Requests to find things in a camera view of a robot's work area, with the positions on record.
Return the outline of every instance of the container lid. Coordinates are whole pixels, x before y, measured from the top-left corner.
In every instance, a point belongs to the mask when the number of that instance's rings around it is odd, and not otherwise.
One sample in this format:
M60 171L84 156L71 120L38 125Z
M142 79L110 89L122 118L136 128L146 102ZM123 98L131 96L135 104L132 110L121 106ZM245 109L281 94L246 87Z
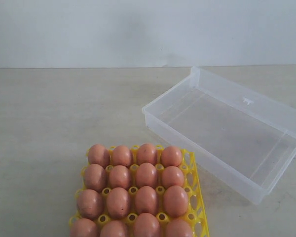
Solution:
M200 68L143 113L152 131L256 204L296 154L295 109Z

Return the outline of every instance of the egg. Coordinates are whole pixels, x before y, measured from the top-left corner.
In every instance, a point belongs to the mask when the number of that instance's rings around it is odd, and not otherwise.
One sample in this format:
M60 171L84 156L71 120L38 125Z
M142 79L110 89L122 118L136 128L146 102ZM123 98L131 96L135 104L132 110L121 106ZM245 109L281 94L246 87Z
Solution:
M176 166L166 167L161 174L161 184L164 188L168 188L173 185L183 187L184 175L183 172Z
M70 237L98 237L98 226L89 219L76 220L70 229Z
M179 148L174 146L166 147L161 152L160 161L164 167L168 166L179 166L182 163L182 153Z
M150 163L141 164L136 171L135 181L139 188L143 186L157 187L158 173L156 167Z
M77 209L81 217L94 220L104 210L103 198L92 189L81 191L77 199Z
M129 237L127 226L121 221L111 221L103 226L100 237Z
M153 144L145 143L141 145L137 150L137 164L151 163L157 164L158 152Z
M134 223L134 237L161 237L157 218L150 213L140 214Z
M167 225L165 237L193 237L193 231L187 222L176 219Z
M107 185L107 173L99 164L91 164L85 169L83 180L87 189L100 193Z
M112 188L121 187L129 189L132 185L132 175L130 170L123 165L115 166L109 174L109 183Z
M107 197L108 213L113 219L122 219L130 212L131 199L123 188L112 189Z
M172 218L183 216L188 208L188 195L177 185L169 187L163 195L163 208Z
M127 146L118 146L112 152L112 164L130 167L133 164L133 153Z
M138 214L147 212L156 215L158 212L158 196L152 187L144 186L135 195L135 209Z
M89 149L88 162L106 168L110 164L110 154L104 146L95 144Z

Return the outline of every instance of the egg tray cell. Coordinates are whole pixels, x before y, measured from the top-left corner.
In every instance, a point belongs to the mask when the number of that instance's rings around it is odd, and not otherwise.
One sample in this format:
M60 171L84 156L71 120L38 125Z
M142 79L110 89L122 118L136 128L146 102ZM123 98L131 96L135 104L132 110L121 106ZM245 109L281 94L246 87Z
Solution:
M112 156L112 152L115 147L110 147L109 149L109 154ZM138 187L136 187L135 184L135 173L138 168L137 165L137 149L139 146L133 146L131 148L131 151L134 156L134 164L130 166L130 171L132 174L132 186L129 188L128 193L131 196L131 212L130 214L122 219L121 221L124 222L128 227L130 231L130 236L133 237L133 225L135 223L135 220L137 218L137 213L135 210L135 205L134 205L134 198L135 194L138 190ZM164 167L162 164L160 164L160 155L161 152L163 151L163 147L160 145L156 146L157 152L158 152L158 162L155 165L157 171L158 171L158 186L156 187L156 192L159 197L159 210L158 214L156 215L156 218L158 219L160 226L162 228L162 236L164 236L164 231L166 225L172 220L172 218L168 217L168 215L164 212L163 210L163 203L162 203L162 198L163 194L165 192L165 189L163 186L161 186L161 173L164 170ZM194 237L210 237L209 231L208 231L208 223L207 223L207 218L205 214L205 207L204 207L204 202L203 202L203 197L202 197L202 192L201 192L201 186L198 178L198 173L197 173L197 167L196 167L196 162L195 162L195 156L193 152L189 152L187 150L181 150L182 155L183 155L183 161L181 165L179 166L180 170L183 172L184 177L185 177L185 183L184 183L184 190L186 191L188 198L189 198L189 204L188 204L188 210L184 216L181 216L178 219L185 220L189 225L192 227ZM113 168L112 164L108 165L106 167L106 172L109 175L111 169ZM86 167L84 167L81 170L81 175L84 175ZM77 190L74 197L77 199L79 196L79 193L83 190L85 190L86 187L84 183L82 183L82 188ZM102 197L104 198L104 201L106 202L106 197L108 196L109 192L111 191L111 187L108 184L106 188L102 190ZM78 212L70 218L69 220L69 226L71 227L74 221L82 218ZM106 223L110 222L112 219L110 218L106 205L104 212L96 219L93 220L100 228L102 228Z

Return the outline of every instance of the gray floor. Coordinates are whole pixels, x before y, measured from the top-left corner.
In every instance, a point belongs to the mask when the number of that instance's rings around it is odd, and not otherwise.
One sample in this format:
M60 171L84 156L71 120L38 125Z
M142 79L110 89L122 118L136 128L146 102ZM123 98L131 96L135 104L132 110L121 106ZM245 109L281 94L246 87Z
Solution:
M296 108L296 66L208 68ZM0 69L0 237L62 237L75 213L84 153L144 142L166 145L141 108L187 68ZM253 205L199 170L211 237L296 237L296 157Z

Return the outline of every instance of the white wall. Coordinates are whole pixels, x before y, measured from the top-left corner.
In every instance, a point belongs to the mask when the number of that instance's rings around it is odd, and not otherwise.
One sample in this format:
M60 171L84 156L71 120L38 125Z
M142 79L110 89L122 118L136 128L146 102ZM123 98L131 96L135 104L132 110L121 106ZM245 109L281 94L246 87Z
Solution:
M0 0L0 67L296 64L296 0Z

